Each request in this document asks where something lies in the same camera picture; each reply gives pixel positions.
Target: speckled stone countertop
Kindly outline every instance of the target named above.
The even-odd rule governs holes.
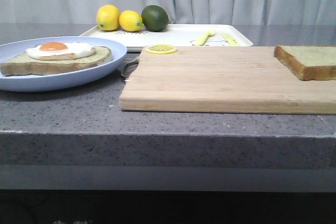
[[[93,25],[0,24],[0,44]],[[235,26],[255,46],[336,45],[334,26]],[[136,53],[128,54],[127,60]],[[83,86],[0,91],[0,165],[322,169],[336,116],[124,112],[120,71]]]

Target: lemon slice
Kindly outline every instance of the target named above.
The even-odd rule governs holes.
[[[151,54],[166,55],[166,54],[171,54],[173,52],[176,52],[177,48],[172,45],[159,44],[159,45],[146,47],[145,50]]]

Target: egg yolk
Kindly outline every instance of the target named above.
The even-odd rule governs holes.
[[[48,42],[48,43],[43,44],[40,47],[40,50],[41,51],[57,51],[57,50],[64,50],[67,48],[68,47],[66,45],[60,42]]]

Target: fried egg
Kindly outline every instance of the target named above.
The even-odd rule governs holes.
[[[96,48],[85,42],[48,42],[27,48],[26,53],[38,60],[73,60],[93,55]]]

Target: egg white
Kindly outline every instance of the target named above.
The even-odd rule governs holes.
[[[31,58],[38,60],[73,60],[91,56],[96,52],[95,47],[85,42],[63,44],[68,48],[55,51],[42,51],[40,50],[42,45],[37,45],[34,48],[27,48],[26,52]]]

